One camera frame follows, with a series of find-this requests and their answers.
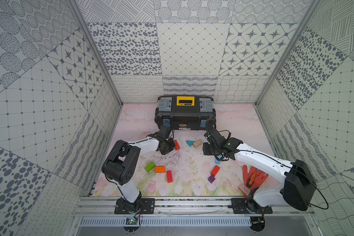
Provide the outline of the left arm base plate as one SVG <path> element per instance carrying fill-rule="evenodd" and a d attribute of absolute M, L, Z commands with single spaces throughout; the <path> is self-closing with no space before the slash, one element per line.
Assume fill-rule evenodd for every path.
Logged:
<path fill-rule="evenodd" d="M 154 198 L 138 198 L 134 203 L 130 203 L 124 198 L 116 201 L 115 214 L 135 214 L 141 211 L 141 214 L 153 214 L 155 206 Z"/>

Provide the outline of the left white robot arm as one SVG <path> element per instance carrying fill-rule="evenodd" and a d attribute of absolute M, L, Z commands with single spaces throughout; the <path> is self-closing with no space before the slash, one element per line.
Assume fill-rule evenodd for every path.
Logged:
<path fill-rule="evenodd" d="M 158 132 L 138 141 L 118 140 L 102 164 L 101 172 L 118 187 L 126 203 L 135 204 L 141 199 L 141 193 L 132 180 L 139 157 L 154 151 L 166 155 L 175 147 L 174 130 L 164 125 Z"/>

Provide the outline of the green rectangular block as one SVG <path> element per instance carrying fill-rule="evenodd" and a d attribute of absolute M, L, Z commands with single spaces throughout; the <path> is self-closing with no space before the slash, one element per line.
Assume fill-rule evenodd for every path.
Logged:
<path fill-rule="evenodd" d="M 150 162 L 144 169 L 147 173 L 152 171 L 156 167 L 155 163 L 152 161 Z"/>

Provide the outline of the natural wood rectangular block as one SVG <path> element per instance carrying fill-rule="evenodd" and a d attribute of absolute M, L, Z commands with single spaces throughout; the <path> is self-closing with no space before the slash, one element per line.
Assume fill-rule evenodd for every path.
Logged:
<path fill-rule="evenodd" d="M 199 140 L 196 140 L 192 145 L 193 145 L 194 148 L 198 148 L 198 147 L 200 147 L 202 144 L 203 144 L 202 140 L 199 139 Z"/>

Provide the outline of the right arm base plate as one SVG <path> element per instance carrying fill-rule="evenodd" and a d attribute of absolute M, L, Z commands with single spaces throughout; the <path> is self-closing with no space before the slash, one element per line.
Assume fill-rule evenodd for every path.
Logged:
<path fill-rule="evenodd" d="M 270 206 L 261 207 L 254 200 L 247 200 L 246 198 L 232 198 L 229 205 L 234 214 L 272 214 Z"/>

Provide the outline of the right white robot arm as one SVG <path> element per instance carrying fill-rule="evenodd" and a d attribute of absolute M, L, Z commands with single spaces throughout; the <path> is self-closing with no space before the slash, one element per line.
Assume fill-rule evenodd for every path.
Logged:
<path fill-rule="evenodd" d="M 204 154 L 212 155 L 217 161 L 234 160 L 250 165 L 256 172 L 264 173 L 279 182 L 276 187 L 260 189 L 254 187 L 247 194 L 246 206 L 256 212 L 270 205 L 289 205 L 297 210 L 306 211 L 310 205 L 316 184 L 307 166 L 301 160 L 290 162 L 269 156 L 252 148 L 243 141 L 228 136 L 223 137 L 216 129 L 214 119 L 205 123 Z"/>

